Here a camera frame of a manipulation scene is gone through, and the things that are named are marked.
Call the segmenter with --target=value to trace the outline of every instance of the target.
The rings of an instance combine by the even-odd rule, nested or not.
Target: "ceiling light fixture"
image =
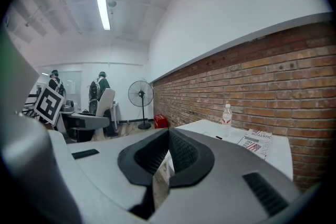
[[[111,30],[109,14],[107,12],[107,1],[106,0],[97,0],[101,22],[105,30]]]

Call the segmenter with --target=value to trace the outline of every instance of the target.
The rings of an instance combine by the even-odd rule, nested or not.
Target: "brick wall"
[[[336,31],[318,23],[221,51],[154,83],[154,114],[170,126],[221,122],[288,137],[294,180],[306,189],[325,171],[336,112]]]

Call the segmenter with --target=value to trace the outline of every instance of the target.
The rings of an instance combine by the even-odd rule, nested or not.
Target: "fan grille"
[[[128,98],[135,106],[142,107],[141,92],[143,95],[143,106],[149,105],[154,96],[153,88],[146,81],[136,81],[128,89]]]

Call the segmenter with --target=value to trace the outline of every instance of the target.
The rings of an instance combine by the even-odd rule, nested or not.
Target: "green jacket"
[[[105,89],[110,88],[110,85],[109,85],[106,78],[102,78],[99,81],[99,87],[100,87],[100,97],[99,97],[98,101],[100,100],[101,96],[103,95]]]

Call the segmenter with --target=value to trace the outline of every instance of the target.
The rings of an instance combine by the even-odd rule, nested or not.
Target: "plastic bottle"
[[[230,136],[231,121],[232,121],[231,105],[225,104],[225,109],[223,111],[223,119],[222,119],[222,128],[224,129],[224,134],[223,134],[224,137]]]

